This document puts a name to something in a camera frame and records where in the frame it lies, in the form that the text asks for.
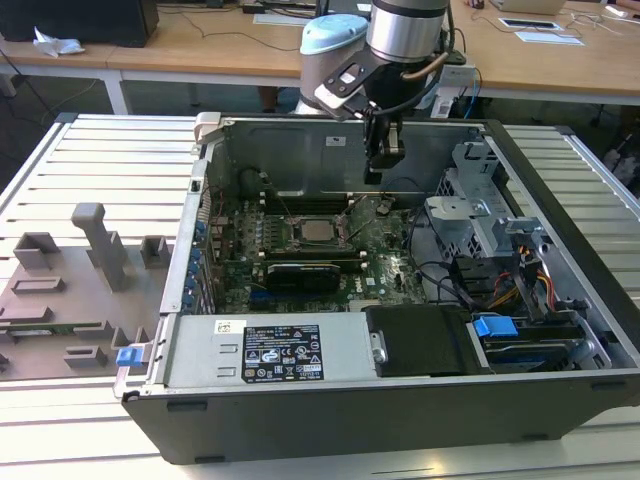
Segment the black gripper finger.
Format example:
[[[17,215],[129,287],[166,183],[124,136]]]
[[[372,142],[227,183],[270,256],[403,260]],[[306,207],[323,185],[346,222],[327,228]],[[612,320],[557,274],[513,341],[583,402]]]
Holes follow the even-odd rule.
[[[393,168],[403,159],[403,140],[400,138],[402,127],[402,118],[397,115],[371,116],[366,120],[366,183],[380,183],[383,172]]]

